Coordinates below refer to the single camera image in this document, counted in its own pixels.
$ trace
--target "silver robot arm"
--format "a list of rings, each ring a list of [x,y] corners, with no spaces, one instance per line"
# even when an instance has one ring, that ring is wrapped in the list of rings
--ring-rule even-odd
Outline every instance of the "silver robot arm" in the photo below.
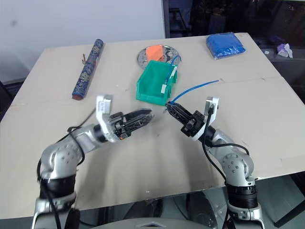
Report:
[[[218,102],[218,97],[208,97],[204,115],[199,111],[191,114],[177,103],[168,102],[166,108],[171,116],[183,124],[181,131],[194,141],[199,140],[204,143],[204,151],[207,149],[221,165],[228,190],[227,209],[231,216],[228,221],[229,228],[257,228],[256,224],[258,224],[264,229],[262,209],[257,202],[255,180],[251,176],[254,170],[252,159],[239,147],[234,146],[233,140],[221,130],[215,130],[210,126],[216,118]]]
[[[83,162],[86,153],[102,147],[107,141],[113,143],[131,136],[132,131],[145,126],[153,118],[150,109],[110,115],[111,100],[110,95],[97,97],[98,125],[75,128],[43,151],[37,167],[41,191],[36,199],[32,229],[77,229],[80,212],[72,208],[76,199],[77,165]]]

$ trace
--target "white tabletop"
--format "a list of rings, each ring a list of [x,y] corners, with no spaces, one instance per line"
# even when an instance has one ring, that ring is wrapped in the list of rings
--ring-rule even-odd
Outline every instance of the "white tabletop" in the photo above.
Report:
[[[36,165],[43,150],[79,124],[101,93],[114,96],[112,112],[151,108],[155,118],[124,141],[106,143],[78,167],[76,207],[97,208],[222,186],[199,142],[163,106],[135,99],[142,69],[138,52],[153,44],[174,47],[182,57],[173,96],[219,79],[177,102],[203,111],[207,96],[221,99],[214,128],[246,146],[254,176],[268,178],[305,170],[305,110],[291,87],[247,33],[237,37],[246,52],[214,60],[206,37],[105,44],[82,101],[71,93],[92,45],[47,49],[38,59],[0,123],[0,218],[33,215],[39,195]],[[92,117],[89,123],[97,123]]]

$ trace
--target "blue patterned cylinder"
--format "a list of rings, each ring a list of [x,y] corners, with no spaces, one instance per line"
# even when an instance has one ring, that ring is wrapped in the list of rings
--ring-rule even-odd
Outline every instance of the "blue patterned cylinder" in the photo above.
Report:
[[[96,65],[96,60],[100,56],[103,45],[104,45],[104,43],[102,40],[97,39],[95,41],[95,43],[92,47],[92,50],[89,54],[89,57],[85,63],[85,66],[82,69],[81,75],[78,78],[78,81],[72,92],[72,99],[81,100],[85,97],[92,73],[93,73],[95,65]]]

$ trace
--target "white backdrop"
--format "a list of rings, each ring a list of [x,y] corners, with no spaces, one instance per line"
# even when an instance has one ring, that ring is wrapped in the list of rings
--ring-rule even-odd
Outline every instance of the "white backdrop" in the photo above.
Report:
[[[0,81],[25,78],[45,48],[164,37],[162,0],[0,0]]]

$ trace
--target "metal plate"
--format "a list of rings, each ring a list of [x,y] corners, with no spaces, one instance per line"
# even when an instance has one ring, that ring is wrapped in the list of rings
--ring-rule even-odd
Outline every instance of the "metal plate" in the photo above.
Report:
[[[175,58],[175,56],[179,55],[178,51],[170,46],[167,46],[167,45],[160,45],[160,46],[163,47],[163,58],[161,58],[161,60],[159,60],[161,62],[171,63],[173,58]],[[141,66],[141,68],[143,68],[143,69],[145,69],[146,66],[148,65],[146,49],[149,47],[146,47],[145,49],[143,49],[138,55],[138,63]],[[176,60],[173,64],[178,65],[179,62],[180,62],[180,58],[176,58]]]

